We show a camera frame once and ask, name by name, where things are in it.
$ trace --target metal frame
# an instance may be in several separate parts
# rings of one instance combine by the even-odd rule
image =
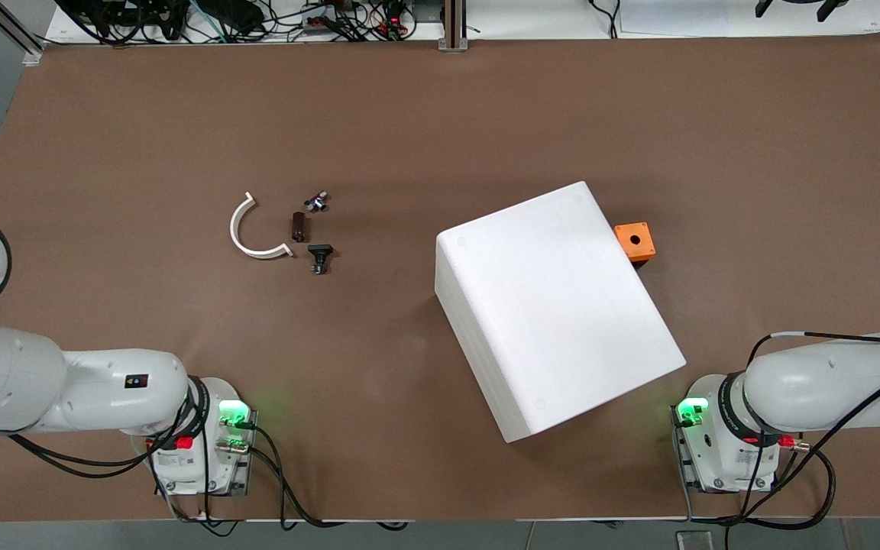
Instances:
[[[467,0],[444,0],[441,52],[468,51],[468,12],[465,2]]]
[[[18,20],[8,8],[0,3],[0,31],[13,44],[19,46],[25,52],[22,65],[39,65],[39,58],[43,55],[43,44],[35,34],[29,32],[25,25]]]

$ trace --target table surface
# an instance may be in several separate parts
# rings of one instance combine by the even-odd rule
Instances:
[[[639,275],[688,365],[508,445],[433,295],[438,232],[584,179],[649,223]],[[287,240],[321,189],[312,243]],[[0,134],[0,324],[229,380],[336,519],[682,516],[667,407],[778,330],[880,331],[880,38],[49,48]],[[38,435],[95,458],[118,432]],[[833,514],[880,516],[880,429],[838,435]],[[822,471],[767,515],[807,515]],[[276,484],[214,499],[273,518]],[[699,495],[696,513],[738,497]],[[0,436],[0,521],[164,518],[139,468],[60,473]]]

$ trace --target green light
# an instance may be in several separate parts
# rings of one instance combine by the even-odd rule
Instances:
[[[704,397],[688,397],[678,404],[678,418],[682,428],[701,424],[701,414],[708,410],[708,400]]]
[[[251,415],[251,408],[240,400],[222,400],[219,403],[219,420],[227,424],[242,422]]]

